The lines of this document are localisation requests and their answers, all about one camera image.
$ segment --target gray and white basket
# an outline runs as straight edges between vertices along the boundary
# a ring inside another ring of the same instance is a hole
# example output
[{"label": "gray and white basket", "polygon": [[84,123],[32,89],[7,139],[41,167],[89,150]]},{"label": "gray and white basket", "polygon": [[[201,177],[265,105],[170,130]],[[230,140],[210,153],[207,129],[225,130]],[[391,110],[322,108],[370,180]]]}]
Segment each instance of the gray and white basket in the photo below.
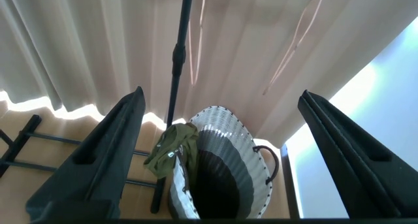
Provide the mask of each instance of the gray and white basket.
[{"label": "gray and white basket", "polygon": [[[169,207],[178,218],[260,218],[267,209],[279,161],[266,146],[256,146],[248,130],[229,110],[211,106],[190,119],[199,130],[198,176],[188,187],[183,161],[177,157]],[[272,176],[260,149],[276,162]]]}]

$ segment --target olive green garment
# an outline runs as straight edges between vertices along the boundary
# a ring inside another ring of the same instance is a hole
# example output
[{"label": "olive green garment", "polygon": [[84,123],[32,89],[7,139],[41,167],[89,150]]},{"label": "olive green garment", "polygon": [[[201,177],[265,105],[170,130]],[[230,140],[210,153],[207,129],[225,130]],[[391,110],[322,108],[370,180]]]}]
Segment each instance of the olive green garment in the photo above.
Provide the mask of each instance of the olive green garment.
[{"label": "olive green garment", "polygon": [[192,123],[171,125],[159,138],[144,165],[157,178],[168,176],[176,162],[176,151],[183,146],[182,161],[187,169],[190,185],[193,185],[197,175],[197,146],[199,132]]}]

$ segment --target floor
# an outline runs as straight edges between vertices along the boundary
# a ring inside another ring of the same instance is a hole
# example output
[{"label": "floor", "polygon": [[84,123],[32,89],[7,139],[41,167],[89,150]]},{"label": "floor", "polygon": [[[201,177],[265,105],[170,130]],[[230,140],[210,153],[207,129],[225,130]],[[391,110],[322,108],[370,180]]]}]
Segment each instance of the floor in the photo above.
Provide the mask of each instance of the floor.
[{"label": "floor", "polygon": [[[97,122],[89,116],[76,120],[56,118],[47,108],[38,108],[27,112],[15,112],[7,110],[6,102],[0,101],[0,129],[14,140],[19,130],[22,130],[33,114],[38,114],[42,118],[42,122],[36,132],[62,136],[74,140],[83,140],[97,125]],[[158,129],[151,122],[142,124],[136,149],[150,151],[161,133],[162,130]],[[58,167],[74,151],[75,147],[77,145],[41,138],[30,138],[16,160]],[[3,155],[6,149],[7,145],[0,140],[0,155]],[[272,171],[274,166],[273,158],[266,154],[265,159],[270,171]],[[144,160],[145,157],[143,156],[133,156],[128,178],[149,182],[155,181],[154,175],[142,166]],[[25,202],[50,176],[51,172],[9,167],[3,177],[0,178],[0,223],[28,223],[29,215],[25,212]],[[171,218],[167,207],[167,194],[170,183],[171,178],[168,178],[158,214],[150,213],[150,204],[153,196],[152,188],[131,184],[125,185],[120,200],[121,218]],[[281,167],[278,177],[274,181],[272,199],[263,217],[289,218]]]}]

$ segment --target white cord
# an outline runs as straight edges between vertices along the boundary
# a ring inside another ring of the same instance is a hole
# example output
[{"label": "white cord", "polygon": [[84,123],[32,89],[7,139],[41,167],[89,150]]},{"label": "white cord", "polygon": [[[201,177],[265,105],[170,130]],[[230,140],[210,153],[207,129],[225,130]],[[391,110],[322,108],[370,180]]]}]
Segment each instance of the white cord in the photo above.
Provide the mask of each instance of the white cord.
[{"label": "white cord", "polygon": [[201,56],[202,56],[202,36],[203,36],[203,13],[205,8],[206,0],[202,0],[202,8],[201,8],[201,18],[199,21],[199,45],[197,50],[197,64],[196,64],[196,76],[193,74],[193,54],[191,51],[191,26],[189,20],[189,66],[190,66],[190,82],[191,85],[194,86],[197,82],[197,77],[199,76],[199,69],[201,67]]},{"label": "white cord", "polygon": [[291,58],[293,57],[293,54],[295,54],[295,51],[299,47],[299,44],[302,42],[302,40],[305,38],[306,34],[310,30],[310,28],[311,28],[311,26],[312,26],[312,24],[313,24],[313,22],[316,18],[316,15],[318,13],[319,7],[321,6],[322,0],[319,0],[318,4],[316,6],[316,9],[315,9],[315,13],[312,16],[311,22],[309,23],[309,25],[306,28],[305,32],[303,33],[302,37],[299,39],[299,41],[296,44],[294,44],[295,40],[296,40],[296,37],[297,37],[297,34],[298,34],[298,30],[299,30],[299,26],[300,26],[300,23],[302,21],[302,18],[304,16],[305,12],[306,12],[306,9],[309,7],[309,5],[312,3],[312,1],[314,1],[314,0],[309,1],[308,5],[305,7],[305,9],[302,12],[302,15],[300,15],[298,25],[296,26],[295,34],[293,36],[292,43],[290,44],[289,48],[287,49],[286,54],[284,55],[283,59],[281,60],[280,65],[278,66],[276,72],[274,73],[271,81],[268,83],[266,89],[263,91],[263,95],[266,95],[266,93],[270,90],[270,88],[272,87],[274,82],[277,80],[279,75],[283,72],[284,68],[289,63]]}]

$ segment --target curtain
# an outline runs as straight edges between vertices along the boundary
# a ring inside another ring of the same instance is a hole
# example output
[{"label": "curtain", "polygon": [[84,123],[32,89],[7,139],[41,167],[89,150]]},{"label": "curtain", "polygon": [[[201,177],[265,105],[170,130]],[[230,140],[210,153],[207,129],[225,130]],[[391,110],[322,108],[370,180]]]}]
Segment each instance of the curtain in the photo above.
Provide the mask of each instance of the curtain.
[{"label": "curtain", "polygon": [[[190,84],[187,57],[174,119],[221,105],[253,136],[280,147],[302,125],[303,90],[331,97],[418,12],[414,0],[323,0],[303,43],[263,95],[309,1],[206,0],[199,78]],[[94,104],[106,114],[141,86],[146,111],[165,118],[181,2],[0,0],[0,89],[14,103],[47,96],[55,109]],[[193,66],[201,6],[193,0]]]}]

